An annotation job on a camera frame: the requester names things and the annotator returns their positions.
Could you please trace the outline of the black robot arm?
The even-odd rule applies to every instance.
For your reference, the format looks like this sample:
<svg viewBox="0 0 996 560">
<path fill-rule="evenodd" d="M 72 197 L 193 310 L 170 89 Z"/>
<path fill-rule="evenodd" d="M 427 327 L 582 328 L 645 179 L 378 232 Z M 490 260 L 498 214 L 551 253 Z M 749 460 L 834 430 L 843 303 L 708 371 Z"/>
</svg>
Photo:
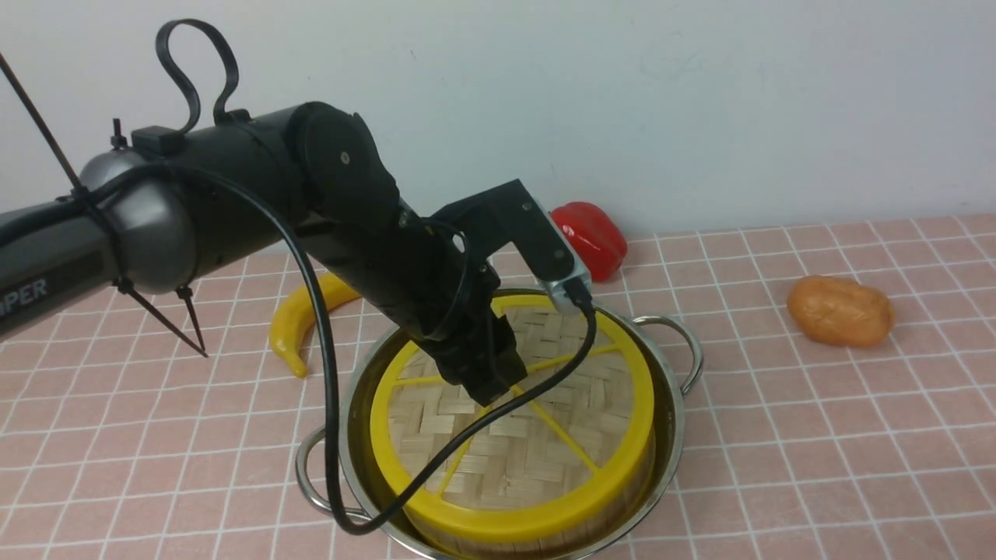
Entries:
<svg viewBox="0 0 996 560">
<path fill-rule="evenodd" d="M 2 334 L 93 292 L 185 294 L 193 280 L 285 240 L 409 335 L 451 385 L 491 404 L 523 380 L 490 308 L 487 259 L 523 233 L 485 220 L 520 182 L 423 217 L 401 199 L 358 114 L 305 103 L 186 134 L 149 127 L 86 164 L 68 196 L 2 216 Z"/>
</svg>

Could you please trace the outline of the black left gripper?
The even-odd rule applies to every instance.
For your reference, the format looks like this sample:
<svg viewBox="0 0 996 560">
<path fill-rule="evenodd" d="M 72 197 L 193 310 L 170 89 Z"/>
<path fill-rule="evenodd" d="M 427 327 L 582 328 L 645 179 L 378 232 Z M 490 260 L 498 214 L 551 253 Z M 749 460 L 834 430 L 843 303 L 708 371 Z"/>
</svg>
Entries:
<svg viewBox="0 0 996 560">
<path fill-rule="evenodd" d="M 470 302 L 451 333 L 423 339 L 420 348 L 434 359 L 446 383 L 462 387 L 479 405 L 494 404 L 527 376 L 511 323 L 489 300 Z"/>
</svg>

